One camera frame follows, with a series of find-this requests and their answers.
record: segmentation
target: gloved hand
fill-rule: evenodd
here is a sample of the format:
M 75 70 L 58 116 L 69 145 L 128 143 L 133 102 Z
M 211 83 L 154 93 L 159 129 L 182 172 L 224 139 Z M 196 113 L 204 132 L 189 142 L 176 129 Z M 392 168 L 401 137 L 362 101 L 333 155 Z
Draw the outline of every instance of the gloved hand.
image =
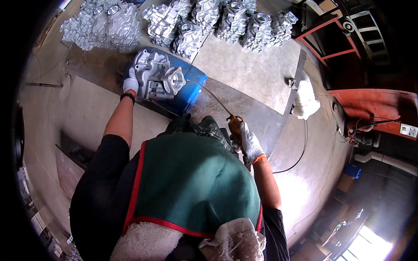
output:
M 263 149 L 260 146 L 260 142 L 253 132 L 250 132 L 246 122 L 241 124 L 242 135 L 242 149 L 247 154 L 251 164 L 254 163 L 261 155 L 265 155 Z
M 126 78 L 123 81 L 123 93 L 126 93 L 129 90 L 133 90 L 135 92 L 135 97 L 138 94 L 138 80 L 136 79 L 135 70 L 134 68 L 129 68 L 129 78 Z

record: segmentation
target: blue plastic barrel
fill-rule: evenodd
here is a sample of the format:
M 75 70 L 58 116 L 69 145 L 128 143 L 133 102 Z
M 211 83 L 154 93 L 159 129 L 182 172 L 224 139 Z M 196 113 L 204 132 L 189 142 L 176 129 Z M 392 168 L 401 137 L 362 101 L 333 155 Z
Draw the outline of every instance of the blue plastic barrel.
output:
M 360 173 L 362 172 L 362 169 L 347 163 L 344 166 L 343 171 L 344 171 L 345 174 L 349 175 L 350 177 L 352 177 L 354 179 L 358 179 L 360 177 Z

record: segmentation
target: window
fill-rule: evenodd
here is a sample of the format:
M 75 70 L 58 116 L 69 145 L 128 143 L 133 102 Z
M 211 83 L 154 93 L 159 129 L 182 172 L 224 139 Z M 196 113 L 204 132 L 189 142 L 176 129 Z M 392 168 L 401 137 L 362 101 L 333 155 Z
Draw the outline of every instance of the window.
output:
M 353 243 L 337 261 L 383 261 L 391 248 L 392 244 L 363 226 Z

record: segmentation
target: metal part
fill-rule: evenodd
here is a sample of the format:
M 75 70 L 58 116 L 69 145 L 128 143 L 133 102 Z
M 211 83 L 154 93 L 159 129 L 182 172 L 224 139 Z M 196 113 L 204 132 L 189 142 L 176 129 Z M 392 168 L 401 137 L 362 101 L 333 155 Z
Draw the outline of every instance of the metal part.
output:
M 355 24 L 354 19 L 360 16 L 365 16 L 365 15 L 370 16 L 373 24 L 371 24 L 371 26 L 368 26 L 368 27 L 357 28 L 357 25 Z M 347 18 L 352 21 L 354 30 L 356 31 L 361 42 L 363 43 L 363 46 L 366 50 L 367 56 L 369 57 L 370 61 L 374 65 L 377 65 L 377 66 L 390 64 L 389 53 L 387 52 L 386 44 L 385 44 L 385 41 L 383 40 L 382 33 L 380 32 L 380 29 L 377 26 L 376 21 L 373 18 L 370 11 L 359 12 L 357 14 L 347 16 Z M 370 34 L 371 31 L 374 31 L 375 35 L 378 36 L 379 38 L 368 40 L 368 41 L 365 40 L 363 36 L 365 36 L 365 34 Z
M 353 23 L 349 19 L 347 19 L 345 22 L 343 22 L 342 27 L 344 27 L 344 29 L 347 30 L 350 33 L 354 32 Z
M 144 49 L 136 55 L 132 67 L 139 83 L 140 101 L 173 99 L 186 84 L 181 67 L 171 67 L 166 54 Z
M 199 0 L 191 15 L 192 22 L 199 25 L 204 33 L 213 33 L 219 19 L 219 0 Z
M 109 16 L 107 35 L 121 53 L 135 51 L 141 42 L 139 10 L 133 3 L 123 2 L 119 10 Z
M 229 3 L 228 7 L 224 9 L 216 37 L 229 43 L 237 42 L 245 34 L 247 21 L 244 4 L 241 1 Z
M 248 23 L 247 32 L 241 39 L 245 49 L 261 52 L 271 41 L 271 18 L 264 12 L 256 13 Z
M 142 13 L 142 18 L 150 22 L 148 34 L 151 38 L 166 38 L 177 21 L 178 13 L 176 10 L 164 4 L 160 6 L 151 5 Z
M 298 18 L 292 12 L 281 11 L 275 17 L 272 23 L 272 35 L 269 44 L 282 46 L 284 40 L 290 40 L 292 35 L 292 25 L 298 21 Z
M 60 31 L 64 32 L 64 41 L 74 42 L 84 51 L 94 46 L 121 53 L 138 48 L 142 33 L 138 8 L 134 4 L 120 0 L 86 0 L 80 10 L 62 23 Z
M 257 8 L 256 0 L 242 0 L 242 3 L 245 5 L 245 14 L 253 16 Z
M 185 23 L 189 18 L 193 5 L 190 0 L 174 0 L 170 3 L 170 7 L 178 11 L 179 18 L 183 23 Z
M 287 82 L 289 88 L 291 88 L 292 90 L 295 90 L 295 91 L 299 90 L 299 86 L 296 85 L 296 80 L 295 79 L 286 78 L 286 82 Z
M 178 56 L 191 58 L 195 53 L 199 52 L 203 43 L 202 29 L 192 23 L 184 23 L 179 28 L 180 34 L 173 43 L 172 52 Z

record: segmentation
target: pile of aluminum castings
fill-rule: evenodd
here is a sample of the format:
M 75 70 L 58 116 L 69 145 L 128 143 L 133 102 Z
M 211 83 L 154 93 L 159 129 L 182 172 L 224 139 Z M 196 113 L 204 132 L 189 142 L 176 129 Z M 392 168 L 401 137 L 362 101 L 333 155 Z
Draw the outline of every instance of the pile of aluminum castings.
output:
M 181 67 L 171 67 L 167 54 L 144 49 L 135 56 L 132 67 L 139 83 L 140 101 L 174 99 L 186 84 Z
M 169 47 L 176 38 L 179 24 L 188 19 L 191 8 L 190 0 L 174 0 L 168 6 L 151 5 L 146 8 L 142 17 L 150 23 L 148 35 L 152 38 L 152 43 Z
M 229 43 L 237 42 L 245 34 L 247 21 L 244 4 L 241 1 L 229 3 L 224 9 L 216 37 Z
M 203 33 L 213 33 L 219 19 L 219 0 L 198 0 L 191 15 L 192 22 L 199 25 Z
M 75 43 L 84 51 L 93 47 L 129 53 L 140 45 L 139 10 L 121 0 L 86 0 L 80 12 L 60 27 L 62 40 Z
M 259 12 L 252 16 L 247 26 L 247 32 L 241 39 L 241 46 L 245 49 L 261 52 L 270 43 L 271 18 L 269 15 Z
M 180 26 L 179 32 L 171 51 L 178 56 L 190 59 L 195 53 L 199 52 L 202 46 L 203 31 L 198 25 L 184 23 Z
M 292 25 L 298 18 L 292 12 L 279 12 L 272 23 L 272 39 L 269 44 L 282 46 L 284 40 L 290 40 L 292 35 Z
M 257 8 L 256 0 L 242 0 L 242 3 L 245 5 L 245 13 L 248 16 L 254 15 Z

